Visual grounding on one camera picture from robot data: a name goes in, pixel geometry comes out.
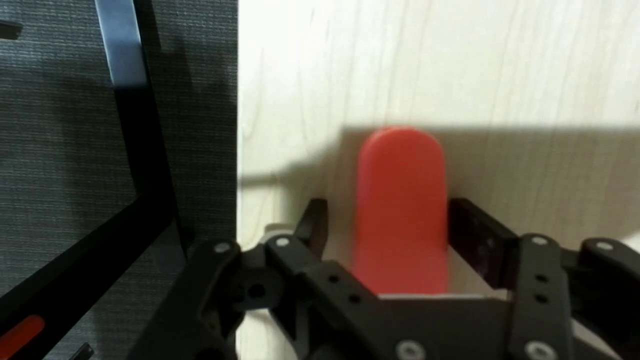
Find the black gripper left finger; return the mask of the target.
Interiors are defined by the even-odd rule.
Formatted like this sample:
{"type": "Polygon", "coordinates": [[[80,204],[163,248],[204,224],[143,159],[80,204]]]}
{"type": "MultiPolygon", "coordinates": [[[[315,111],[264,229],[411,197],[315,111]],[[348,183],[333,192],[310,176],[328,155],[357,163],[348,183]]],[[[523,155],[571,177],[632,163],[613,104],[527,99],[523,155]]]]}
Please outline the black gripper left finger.
{"type": "Polygon", "coordinates": [[[245,252],[200,244],[126,360],[239,360],[239,328],[268,311],[299,360],[399,360],[411,315],[323,258],[328,201],[315,197],[295,232],[245,252]]]}

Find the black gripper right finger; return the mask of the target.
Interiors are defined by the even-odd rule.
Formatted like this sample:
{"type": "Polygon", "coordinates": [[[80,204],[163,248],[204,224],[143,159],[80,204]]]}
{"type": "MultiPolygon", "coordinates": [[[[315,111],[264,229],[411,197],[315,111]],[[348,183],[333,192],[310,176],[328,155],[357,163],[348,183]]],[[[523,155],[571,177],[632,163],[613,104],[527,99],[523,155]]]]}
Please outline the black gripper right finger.
{"type": "Polygon", "coordinates": [[[448,201],[448,235],[458,255],[495,290],[509,290],[509,350],[533,342],[558,360],[611,360],[572,336],[586,325],[623,360],[640,360],[640,253],[614,237],[579,250],[540,232],[517,233],[468,197],[448,201]]]}

